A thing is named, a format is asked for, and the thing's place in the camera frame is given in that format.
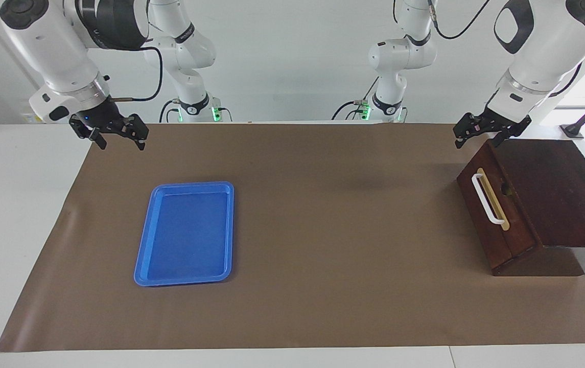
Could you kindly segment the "brown paper table mat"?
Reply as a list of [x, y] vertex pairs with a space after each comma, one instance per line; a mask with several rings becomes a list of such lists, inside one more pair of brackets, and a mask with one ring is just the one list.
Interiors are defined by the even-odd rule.
[[[446, 124], [153, 124], [93, 146], [0, 352], [584, 344], [585, 277], [494, 277]], [[235, 189], [233, 270], [136, 284], [148, 200]]]

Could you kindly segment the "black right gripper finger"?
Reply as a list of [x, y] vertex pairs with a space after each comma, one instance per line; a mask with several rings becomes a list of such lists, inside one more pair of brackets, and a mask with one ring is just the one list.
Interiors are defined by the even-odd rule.
[[69, 125], [70, 128], [73, 129], [75, 135], [77, 135], [80, 139], [94, 142], [101, 150], [106, 149], [107, 142], [99, 132], [99, 129], [90, 128], [84, 124], [81, 119], [79, 119], [78, 115], [73, 114], [70, 116]]
[[148, 138], [149, 129], [138, 114], [131, 114], [120, 121], [120, 135], [132, 140], [138, 150], [143, 151]]

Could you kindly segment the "dark wooden drawer cabinet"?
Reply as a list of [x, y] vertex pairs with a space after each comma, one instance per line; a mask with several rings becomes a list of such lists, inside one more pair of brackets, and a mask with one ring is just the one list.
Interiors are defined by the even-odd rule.
[[541, 248], [496, 277], [585, 274], [585, 157], [571, 141], [507, 140], [496, 147], [502, 169]]

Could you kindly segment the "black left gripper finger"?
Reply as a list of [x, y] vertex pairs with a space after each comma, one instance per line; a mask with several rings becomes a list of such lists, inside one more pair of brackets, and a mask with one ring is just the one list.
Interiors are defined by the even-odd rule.
[[465, 142], [480, 133], [481, 117], [472, 113], [465, 113], [458, 123], [453, 127], [454, 145], [456, 149], [461, 149]]
[[494, 147], [499, 147], [510, 137], [519, 137], [531, 124], [531, 117], [526, 115], [518, 123], [514, 123], [506, 118], [499, 118], [495, 121], [498, 127], [498, 134], [492, 140]]

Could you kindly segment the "wooden drawer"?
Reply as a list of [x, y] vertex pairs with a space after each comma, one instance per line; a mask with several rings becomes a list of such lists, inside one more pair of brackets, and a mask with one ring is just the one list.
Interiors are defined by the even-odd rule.
[[[500, 226], [491, 224], [484, 214], [471, 182], [471, 177], [478, 168], [484, 169], [509, 219], [511, 228], [508, 231], [502, 231]], [[507, 179], [496, 149], [490, 141], [482, 144], [463, 168], [457, 177], [457, 183], [493, 274], [510, 274], [506, 268], [512, 261], [527, 257], [531, 252], [541, 248], [542, 245], [520, 209], [511, 181]]]

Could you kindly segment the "blue plastic tray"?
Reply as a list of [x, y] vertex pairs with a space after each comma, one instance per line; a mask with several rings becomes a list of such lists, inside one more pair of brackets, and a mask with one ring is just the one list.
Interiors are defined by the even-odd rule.
[[165, 287], [226, 280], [233, 268], [235, 194], [227, 181], [155, 187], [134, 282], [141, 287]]

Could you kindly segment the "white drawer handle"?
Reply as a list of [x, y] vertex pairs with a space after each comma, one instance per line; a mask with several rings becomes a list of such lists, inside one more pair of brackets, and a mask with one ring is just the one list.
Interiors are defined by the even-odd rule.
[[471, 177], [471, 182], [488, 221], [491, 224], [500, 226], [502, 231], [508, 231], [511, 228], [511, 224], [483, 168], [477, 169]]

